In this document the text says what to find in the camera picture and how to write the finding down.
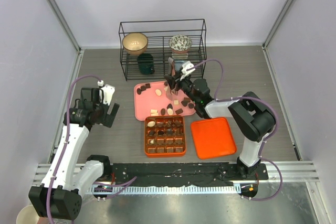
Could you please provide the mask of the tan bowl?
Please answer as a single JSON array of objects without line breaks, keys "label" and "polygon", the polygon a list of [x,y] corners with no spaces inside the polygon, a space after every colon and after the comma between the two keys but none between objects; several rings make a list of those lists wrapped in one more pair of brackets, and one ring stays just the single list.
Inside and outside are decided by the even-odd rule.
[{"label": "tan bowl", "polygon": [[143,33],[130,33],[122,40],[123,49],[130,55],[138,56],[148,47],[148,38]]}]

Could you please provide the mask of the pink mug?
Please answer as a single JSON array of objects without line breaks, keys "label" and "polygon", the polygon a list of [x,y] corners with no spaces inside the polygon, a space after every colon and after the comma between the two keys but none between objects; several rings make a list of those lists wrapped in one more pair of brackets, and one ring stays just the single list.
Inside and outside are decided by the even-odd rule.
[{"label": "pink mug", "polygon": [[39,215],[32,205],[24,207],[16,218],[16,224],[38,224],[38,221]]}]

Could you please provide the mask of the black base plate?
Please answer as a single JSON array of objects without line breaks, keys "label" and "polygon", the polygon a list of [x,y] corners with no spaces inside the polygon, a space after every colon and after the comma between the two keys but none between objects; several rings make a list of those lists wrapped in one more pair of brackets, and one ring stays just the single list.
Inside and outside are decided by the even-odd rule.
[{"label": "black base plate", "polygon": [[122,185],[135,177],[138,187],[227,186],[234,181],[268,180],[265,164],[251,175],[241,175],[235,163],[114,163],[108,175],[96,181]]}]

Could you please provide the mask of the floral patterned bowl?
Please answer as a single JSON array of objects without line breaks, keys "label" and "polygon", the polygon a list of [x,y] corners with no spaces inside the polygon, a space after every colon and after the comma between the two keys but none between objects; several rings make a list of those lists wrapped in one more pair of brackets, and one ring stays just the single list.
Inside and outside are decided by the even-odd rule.
[{"label": "floral patterned bowl", "polygon": [[175,35],[169,40],[169,47],[176,54],[185,54],[192,46],[192,40],[186,35]]}]

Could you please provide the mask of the dark green mug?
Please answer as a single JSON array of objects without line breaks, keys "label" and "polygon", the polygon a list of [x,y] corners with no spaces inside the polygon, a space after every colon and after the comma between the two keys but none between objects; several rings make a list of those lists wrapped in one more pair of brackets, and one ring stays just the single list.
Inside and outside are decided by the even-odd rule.
[{"label": "dark green mug", "polygon": [[151,54],[140,54],[137,56],[137,63],[141,74],[151,75],[155,73],[153,56]]}]

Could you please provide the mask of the orange box lid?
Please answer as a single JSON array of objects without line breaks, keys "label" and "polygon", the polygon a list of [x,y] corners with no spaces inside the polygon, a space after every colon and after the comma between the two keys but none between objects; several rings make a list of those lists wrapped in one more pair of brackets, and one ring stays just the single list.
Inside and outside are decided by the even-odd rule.
[{"label": "orange box lid", "polygon": [[199,159],[233,155],[237,151],[236,143],[226,118],[192,122],[191,132]]}]

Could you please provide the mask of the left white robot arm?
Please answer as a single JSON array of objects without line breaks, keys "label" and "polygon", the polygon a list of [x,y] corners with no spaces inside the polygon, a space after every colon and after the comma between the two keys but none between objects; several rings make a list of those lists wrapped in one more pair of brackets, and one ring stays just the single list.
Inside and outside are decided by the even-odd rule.
[{"label": "left white robot arm", "polygon": [[112,127],[119,105],[112,103],[115,87],[82,88],[80,98],[65,114],[62,136],[52,164],[39,186],[32,186],[28,198],[44,218],[74,221],[82,199],[96,180],[107,181],[112,174],[110,160],[90,155],[75,174],[82,146],[94,125]]}]

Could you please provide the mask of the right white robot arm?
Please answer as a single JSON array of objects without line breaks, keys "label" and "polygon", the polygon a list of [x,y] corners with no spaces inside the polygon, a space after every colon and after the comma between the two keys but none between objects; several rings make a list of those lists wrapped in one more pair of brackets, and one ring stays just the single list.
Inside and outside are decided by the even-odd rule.
[{"label": "right white robot arm", "polygon": [[265,142],[278,127],[278,114],[253,92],[229,99],[215,99],[205,79],[191,81],[179,74],[164,76],[173,92],[182,91],[194,103],[194,110],[203,119],[232,117],[244,135],[243,150],[237,158],[237,173],[242,179],[256,174]]}]

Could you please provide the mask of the pink tray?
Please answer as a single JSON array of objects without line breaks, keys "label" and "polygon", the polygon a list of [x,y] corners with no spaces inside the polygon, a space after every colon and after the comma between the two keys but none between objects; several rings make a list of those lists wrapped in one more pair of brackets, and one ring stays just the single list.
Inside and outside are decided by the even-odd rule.
[{"label": "pink tray", "polygon": [[144,121],[147,117],[153,114],[161,115],[161,110],[165,109],[167,115],[167,107],[172,106],[173,115],[176,115],[177,110],[183,110],[181,116],[190,116],[196,113],[194,108],[190,108],[189,102],[186,106],[182,101],[186,101],[186,95],[179,91],[178,95],[172,95],[170,99],[166,92],[168,86],[165,81],[139,83],[134,87],[134,113],[135,118],[139,121]]}]

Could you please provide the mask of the light blue mug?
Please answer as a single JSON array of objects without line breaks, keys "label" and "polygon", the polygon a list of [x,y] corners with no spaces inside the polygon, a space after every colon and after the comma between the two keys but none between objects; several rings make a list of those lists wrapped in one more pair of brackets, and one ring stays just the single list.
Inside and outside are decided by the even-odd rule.
[{"label": "light blue mug", "polygon": [[175,75],[178,72],[182,72],[184,68],[184,60],[173,60],[172,62],[172,74]]}]

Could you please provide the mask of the orange chocolate box tray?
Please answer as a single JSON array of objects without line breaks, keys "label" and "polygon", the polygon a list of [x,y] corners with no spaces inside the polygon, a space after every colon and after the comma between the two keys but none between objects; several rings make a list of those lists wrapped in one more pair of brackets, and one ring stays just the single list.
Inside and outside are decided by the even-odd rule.
[{"label": "orange chocolate box tray", "polygon": [[144,152],[147,157],[181,157],[186,153],[184,118],[150,116],[144,121]]}]

